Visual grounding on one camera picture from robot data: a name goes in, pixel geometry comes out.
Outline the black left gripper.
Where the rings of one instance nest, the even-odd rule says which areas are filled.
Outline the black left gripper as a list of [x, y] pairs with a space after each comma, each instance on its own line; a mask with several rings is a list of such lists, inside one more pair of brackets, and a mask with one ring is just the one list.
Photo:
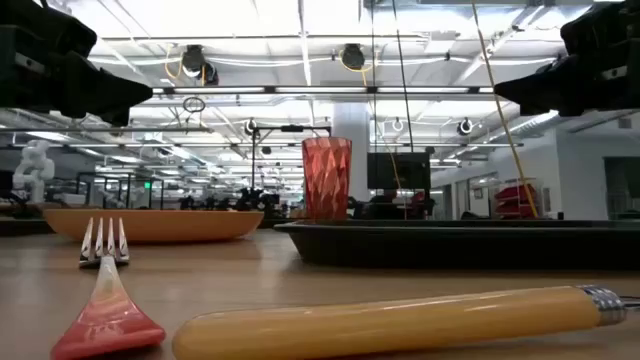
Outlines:
[[96, 33], [43, 1], [1, 2], [1, 105], [87, 114], [126, 126], [152, 88], [96, 68], [86, 58]]

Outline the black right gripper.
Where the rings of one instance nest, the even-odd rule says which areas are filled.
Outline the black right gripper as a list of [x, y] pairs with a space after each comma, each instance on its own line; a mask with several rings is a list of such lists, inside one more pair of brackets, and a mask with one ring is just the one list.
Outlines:
[[503, 81], [494, 93], [517, 103], [520, 114], [639, 106], [639, 3], [603, 2], [561, 28], [567, 57], [534, 74]]

